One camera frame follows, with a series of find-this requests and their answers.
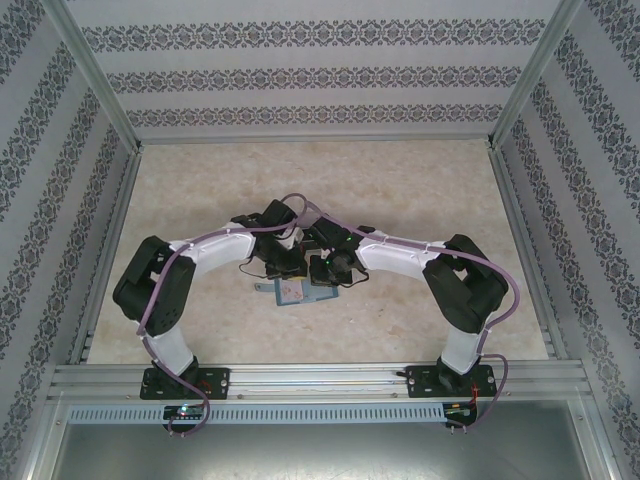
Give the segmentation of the teal leather card holder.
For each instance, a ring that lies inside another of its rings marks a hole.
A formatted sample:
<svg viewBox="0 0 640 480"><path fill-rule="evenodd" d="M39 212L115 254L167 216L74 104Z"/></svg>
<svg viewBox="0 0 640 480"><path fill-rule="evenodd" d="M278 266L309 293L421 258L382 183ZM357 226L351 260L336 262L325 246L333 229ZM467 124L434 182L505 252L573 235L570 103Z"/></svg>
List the teal leather card holder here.
<svg viewBox="0 0 640 480"><path fill-rule="evenodd" d="M255 283L254 290L259 293L273 293L276 301L275 289L278 285L278 281L282 279L275 279L271 283ZM305 298L300 304L310 304L319 301L331 300L339 296L338 289L336 287L315 286L312 285L308 278L297 279L303 281Z"/></svg>

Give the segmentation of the aluminium side rail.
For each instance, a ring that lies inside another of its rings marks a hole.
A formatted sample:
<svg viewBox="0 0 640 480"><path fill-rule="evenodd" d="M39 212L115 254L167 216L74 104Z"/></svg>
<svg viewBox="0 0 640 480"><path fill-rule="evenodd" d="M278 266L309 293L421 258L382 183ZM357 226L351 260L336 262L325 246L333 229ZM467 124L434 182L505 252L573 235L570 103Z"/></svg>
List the aluminium side rail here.
<svg viewBox="0 0 640 480"><path fill-rule="evenodd" d="M491 146L487 148L487 153L514 238L529 296L547 348L547 354L553 359L569 360L570 355L562 339L552 302L539 270L533 244L526 228L525 218L520 209L516 191L509 177L504 158L500 151Z"/></svg>

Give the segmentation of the aluminium frame post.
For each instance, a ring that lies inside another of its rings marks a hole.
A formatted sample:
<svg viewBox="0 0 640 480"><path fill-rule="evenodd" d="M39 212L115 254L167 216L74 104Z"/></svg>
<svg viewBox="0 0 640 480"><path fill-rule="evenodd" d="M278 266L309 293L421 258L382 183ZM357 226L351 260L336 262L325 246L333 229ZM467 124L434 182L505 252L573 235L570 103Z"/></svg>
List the aluminium frame post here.
<svg viewBox="0 0 640 480"><path fill-rule="evenodd" d="M541 34L533 53L517 80L496 124L488 136L487 146L496 150L504 143L530 93L547 67L554 50L573 21L582 0L559 0L559 3Z"/></svg>
<svg viewBox="0 0 640 480"><path fill-rule="evenodd" d="M89 87L95 93L111 124L129 151L138 151L141 141L121 106L66 0L40 0L46 14L66 44Z"/></svg>

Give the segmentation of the aluminium back rail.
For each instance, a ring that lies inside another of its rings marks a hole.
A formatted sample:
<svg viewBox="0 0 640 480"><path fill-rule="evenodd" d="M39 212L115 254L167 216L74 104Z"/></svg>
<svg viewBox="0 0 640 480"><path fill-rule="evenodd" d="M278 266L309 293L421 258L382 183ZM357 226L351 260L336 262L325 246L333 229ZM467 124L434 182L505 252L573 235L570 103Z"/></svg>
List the aluminium back rail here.
<svg viewBox="0 0 640 480"><path fill-rule="evenodd" d="M166 145L204 145L204 144L257 144L257 143L315 143L315 142L397 142L397 141L466 141L482 140L490 142L488 134L314 134L314 135L245 135L220 137L167 137L141 139L140 144L147 146Z"/></svg>

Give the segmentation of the controller board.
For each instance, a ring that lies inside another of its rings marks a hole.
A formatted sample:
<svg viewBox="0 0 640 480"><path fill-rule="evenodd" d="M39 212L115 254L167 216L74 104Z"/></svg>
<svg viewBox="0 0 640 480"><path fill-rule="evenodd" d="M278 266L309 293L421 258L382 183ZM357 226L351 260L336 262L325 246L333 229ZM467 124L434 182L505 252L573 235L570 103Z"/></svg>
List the controller board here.
<svg viewBox="0 0 640 480"><path fill-rule="evenodd" d="M163 410L164 421L200 421L205 414L202 405L170 405Z"/></svg>
<svg viewBox="0 0 640 480"><path fill-rule="evenodd" d="M444 403L445 417L451 422L474 423L477 419L477 406L473 402Z"/></svg>

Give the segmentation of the grey metal panel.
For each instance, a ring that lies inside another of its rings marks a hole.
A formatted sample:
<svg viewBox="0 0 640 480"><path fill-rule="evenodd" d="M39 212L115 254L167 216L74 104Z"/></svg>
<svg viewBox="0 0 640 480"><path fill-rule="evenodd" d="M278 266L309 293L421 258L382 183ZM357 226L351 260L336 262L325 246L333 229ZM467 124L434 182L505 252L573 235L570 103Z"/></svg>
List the grey metal panel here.
<svg viewBox="0 0 640 480"><path fill-rule="evenodd" d="M507 401L451 431L402 421L259 424L269 408L225 405L176 439L140 406L58 405L24 480L621 480L584 400Z"/></svg>

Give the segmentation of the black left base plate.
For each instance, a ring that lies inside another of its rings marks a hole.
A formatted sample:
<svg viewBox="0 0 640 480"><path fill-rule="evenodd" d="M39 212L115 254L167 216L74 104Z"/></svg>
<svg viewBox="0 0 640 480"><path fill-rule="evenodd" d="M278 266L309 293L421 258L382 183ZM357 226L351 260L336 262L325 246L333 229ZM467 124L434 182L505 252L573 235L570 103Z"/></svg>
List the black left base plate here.
<svg viewBox="0 0 640 480"><path fill-rule="evenodd" d="M210 400L226 400L230 383L227 368L197 367L185 371L180 378ZM142 400L196 400L200 395L172 379L157 367L144 371L139 397Z"/></svg>

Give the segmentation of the left controller board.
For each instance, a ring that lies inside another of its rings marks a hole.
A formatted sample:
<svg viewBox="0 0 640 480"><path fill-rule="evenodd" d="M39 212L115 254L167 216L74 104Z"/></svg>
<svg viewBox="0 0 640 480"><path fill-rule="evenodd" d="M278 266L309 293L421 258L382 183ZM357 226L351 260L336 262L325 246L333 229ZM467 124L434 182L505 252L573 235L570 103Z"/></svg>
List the left controller board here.
<svg viewBox="0 0 640 480"><path fill-rule="evenodd" d="M200 421L205 414L202 405L170 405L163 410L164 421Z"/></svg>

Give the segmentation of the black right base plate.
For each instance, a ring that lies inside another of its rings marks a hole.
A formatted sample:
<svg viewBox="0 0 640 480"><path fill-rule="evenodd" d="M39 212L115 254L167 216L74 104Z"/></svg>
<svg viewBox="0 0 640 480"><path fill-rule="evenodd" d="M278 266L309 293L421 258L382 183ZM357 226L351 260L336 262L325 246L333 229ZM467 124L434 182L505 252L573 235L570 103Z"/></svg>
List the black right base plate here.
<svg viewBox="0 0 640 480"><path fill-rule="evenodd" d="M446 366L412 365L404 372L410 398L489 398L497 393L493 369L478 364L466 374Z"/></svg>

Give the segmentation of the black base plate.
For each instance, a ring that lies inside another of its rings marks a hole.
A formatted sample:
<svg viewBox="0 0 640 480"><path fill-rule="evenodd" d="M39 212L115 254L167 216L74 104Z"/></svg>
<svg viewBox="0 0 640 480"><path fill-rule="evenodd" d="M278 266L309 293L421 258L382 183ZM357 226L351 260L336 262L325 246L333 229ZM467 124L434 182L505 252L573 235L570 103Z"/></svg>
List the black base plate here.
<svg viewBox="0 0 640 480"><path fill-rule="evenodd" d="M446 366L412 365L404 372L410 398L489 398L497 393L493 369L478 364L466 374Z"/></svg>
<svg viewBox="0 0 640 480"><path fill-rule="evenodd" d="M185 371L180 378L210 400L226 400L230 383L227 368L197 367ZM139 397L142 400L196 400L200 395L172 379L157 367L144 371Z"/></svg>

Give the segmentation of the right controller board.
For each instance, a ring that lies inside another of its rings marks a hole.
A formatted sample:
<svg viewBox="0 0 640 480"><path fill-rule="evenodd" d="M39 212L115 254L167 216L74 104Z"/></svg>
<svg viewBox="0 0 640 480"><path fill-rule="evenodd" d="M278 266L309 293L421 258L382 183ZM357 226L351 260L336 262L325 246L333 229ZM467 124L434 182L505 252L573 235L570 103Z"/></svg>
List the right controller board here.
<svg viewBox="0 0 640 480"><path fill-rule="evenodd" d="M451 422L474 423L477 419L477 406L473 402L444 403L445 417Z"/></svg>

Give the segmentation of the aluminium front rail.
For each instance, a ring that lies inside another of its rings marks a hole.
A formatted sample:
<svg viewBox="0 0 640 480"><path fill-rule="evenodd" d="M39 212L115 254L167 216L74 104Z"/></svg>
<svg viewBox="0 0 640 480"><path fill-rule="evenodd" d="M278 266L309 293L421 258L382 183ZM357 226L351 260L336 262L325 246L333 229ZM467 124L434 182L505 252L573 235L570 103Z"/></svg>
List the aluminium front rail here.
<svg viewBox="0 0 640 480"><path fill-rule="evenodd" d="M493 368L500 398L571 400L592 388L578 360L513 361ZM66 403L133 403L144 365L82 364L54 369L46 399ZM229 403L373 403L409 398L403 363L230 364Z"/></svg>

